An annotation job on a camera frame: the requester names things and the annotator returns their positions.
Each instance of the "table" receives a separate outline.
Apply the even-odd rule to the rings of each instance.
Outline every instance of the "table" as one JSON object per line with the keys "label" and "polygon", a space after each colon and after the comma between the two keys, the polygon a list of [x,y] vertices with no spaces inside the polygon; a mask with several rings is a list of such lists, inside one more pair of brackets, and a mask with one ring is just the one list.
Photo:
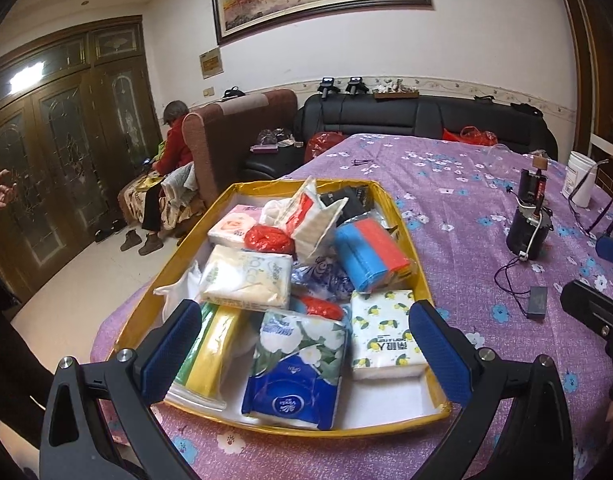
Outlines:
{"label": "table", "polygon": [[[531,160],[516,153],[456,142],[356,135],[291,174],[303,179],[377,180],[395,198],[407,221],[424,267],[435,305],[447,322],[464,331],[476,345],[489,346],[501,357],[533,361],[551,355],[563,381],[575,439],[576,478],[597,460],[605,441],[604,417],[612,381],[611,362],[601,338],[562,311],[561,287],[586,280],[613,298],[613,264],[600,260],[595,242],[576,227],[560,194],[565,168],[551,161],[547,184],[554,232],[537,262],[515,267],[510,275],[518,288],[547,286],[543,323],[522,316],[513,298],[493,283],[494,272],[512,257],[504,243],[517,203],[504,190],[517,189],[520,170]],[[362,160],[365,163],[354,165]],[[608,202],[594,188],[586,224]],[[597,232],[609,222],[604,219]],[[91,360],[108,355],[124,320],[141,294],[121,306],[101,326]],[[502,429],[509,401],[504,401],[470,473],[486,463]],[[389,479],[413,476],[450,424],[446,420],[413,433],[357,440],[275,437],[234,430],[188,415],[163,404],[154,412],[173,443],[204,480]],[[116,418],[109,415],[114,438],[126,442]]]}

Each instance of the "tile floor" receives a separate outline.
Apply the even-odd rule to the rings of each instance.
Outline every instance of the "tile floor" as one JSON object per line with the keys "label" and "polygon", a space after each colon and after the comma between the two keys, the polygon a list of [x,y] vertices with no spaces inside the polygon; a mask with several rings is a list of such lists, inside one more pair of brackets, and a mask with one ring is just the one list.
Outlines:
{"label": "tile floor", "polygon": [[[139,246],[121,252],[124,230],[91,244],[60,270],[13,319],[13,326],[46,368],[72,355],[81,363],[98,327],[123,301],[164,267],[176,250],[174,238],[148,256]],[[138,233],[145,239],[141,230]],[[38,451],[0,423],[0,439],[22,467],[38,470]]]}

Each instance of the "white bucket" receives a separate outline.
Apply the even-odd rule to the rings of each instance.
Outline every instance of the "white bucket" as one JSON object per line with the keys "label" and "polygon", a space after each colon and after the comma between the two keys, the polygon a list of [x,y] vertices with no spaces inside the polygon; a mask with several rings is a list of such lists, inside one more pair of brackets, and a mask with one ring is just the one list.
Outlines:
{"label": "white bucket", "polygon": [[580,207],[587,207],[591,199],[591,191],[595,184],[595,176],[598,168],[595,161],[586,155],[578,152],[571,152],[569,163],[567,164],[567,176],[565,177],[565,185],[562,188],[562,194],[569,198],[575,186],[584,178],[584,175],[589,173],[589,177],[584,181],[583,186],[573,197],[573,203]]}

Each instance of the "cork stopper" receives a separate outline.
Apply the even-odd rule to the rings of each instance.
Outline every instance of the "cork stopper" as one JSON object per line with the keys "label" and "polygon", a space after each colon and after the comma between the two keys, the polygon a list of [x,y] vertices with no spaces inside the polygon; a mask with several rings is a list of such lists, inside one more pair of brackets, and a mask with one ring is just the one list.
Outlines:
{"label": "cork stopper", "polygon": [[532,166],[537,170],[546,171],[549,167],[549,160],[543,156],[534,155]]}

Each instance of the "metal bolt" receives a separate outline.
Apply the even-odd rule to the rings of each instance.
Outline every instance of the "metal bolt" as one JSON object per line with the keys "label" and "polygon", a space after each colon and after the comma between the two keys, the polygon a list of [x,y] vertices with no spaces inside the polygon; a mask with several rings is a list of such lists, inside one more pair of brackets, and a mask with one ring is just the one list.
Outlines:
{"label": "metal bolt", "polygon": [[117,359],[121,363],[125,363],[133,357],[133,350],[131,348],[123,348],[118,352]]}
{"label": "metal bolt", "polygon": [[477,352],[482,361],[493,361],[496,357],[495,352],[490,348],[480,348]]}
{"label": "metal bolt", "polygon": [[69,366],[71,366],[73,364],[73,358],[69,355],[67,355],[66,357],[62,357],[60,359],[60,368],[62,368],[62,370],[66,370],[67,368],[69,368]]}
{"label": "metal bolt", "polygon": [[544,355],[544,354],[538,356],[538,362],[542,366],[546,366],[546,367],[555,366],[555,363],[553,362],[553,359],[550,356]]}

